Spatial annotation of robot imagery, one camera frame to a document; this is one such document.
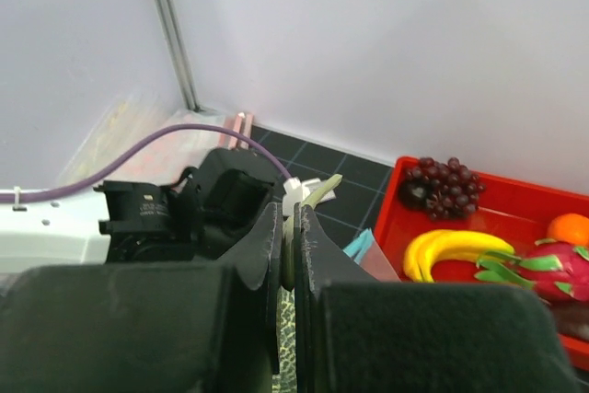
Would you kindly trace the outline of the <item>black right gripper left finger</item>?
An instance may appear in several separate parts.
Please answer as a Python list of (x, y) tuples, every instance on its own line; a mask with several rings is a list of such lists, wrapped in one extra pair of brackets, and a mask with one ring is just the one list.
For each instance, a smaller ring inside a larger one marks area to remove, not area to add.
[(5, 392), (268, 392), (281, 207), (217, 260), (45, 266), (1, 298)]

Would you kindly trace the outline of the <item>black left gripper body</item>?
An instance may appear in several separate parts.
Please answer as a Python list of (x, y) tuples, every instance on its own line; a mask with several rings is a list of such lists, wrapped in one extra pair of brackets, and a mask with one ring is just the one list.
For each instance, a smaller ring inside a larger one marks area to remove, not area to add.
[(107, 260), (216, 260), (255, 225), (278, 178), (260, 155), (216, 148), (168, 185), (106, 180), (95, 190), (109, 211), (98, 223), (110, 237)]

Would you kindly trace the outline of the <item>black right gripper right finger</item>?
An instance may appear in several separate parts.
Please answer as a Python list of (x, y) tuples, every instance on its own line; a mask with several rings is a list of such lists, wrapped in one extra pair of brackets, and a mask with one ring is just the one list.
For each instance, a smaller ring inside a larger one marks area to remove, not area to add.
[(294, 216), (301, 392), (574, 392), (550, 313), (512, 286), (381, 282)]

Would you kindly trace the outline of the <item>green netted melon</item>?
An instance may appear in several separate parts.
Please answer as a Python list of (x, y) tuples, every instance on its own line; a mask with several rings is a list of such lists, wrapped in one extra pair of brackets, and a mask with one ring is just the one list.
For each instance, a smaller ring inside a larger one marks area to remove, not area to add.
[[(327, 182), (323, 188), (314, 191), (303, 202), (302, 206), (308, 205), (315, 209), (317, 201), (321, 199), (322, 193), (328, 190), (331, 184)], [(282, 282), (278, 295), (279, 307), (279, 373), (272, 377), (272, 392), (296, 392), (296, 348), (295, 348), (295, 269), (294, 269), (294, 234), (295, 234), (294, 213), (286, 217), (283, 222), (283, 243), (281, 275)]]

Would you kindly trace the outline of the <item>clear zip bag blue zipper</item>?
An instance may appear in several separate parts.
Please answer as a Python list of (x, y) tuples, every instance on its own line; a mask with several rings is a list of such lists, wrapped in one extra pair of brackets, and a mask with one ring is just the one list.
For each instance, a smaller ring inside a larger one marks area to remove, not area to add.
[(400, 281), (370, 228), (363, 230), (342, 251), (378, 281), (395, 283)]

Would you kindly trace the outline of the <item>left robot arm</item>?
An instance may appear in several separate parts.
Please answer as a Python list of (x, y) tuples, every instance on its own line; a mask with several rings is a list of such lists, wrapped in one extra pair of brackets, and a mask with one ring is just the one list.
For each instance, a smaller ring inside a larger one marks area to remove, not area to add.
[(216, 260), (272, 200), (278, 172), (217, 148), (158, 185), (105, 180), (65, 199), (1, 206), (1, 277), (48, 265)]

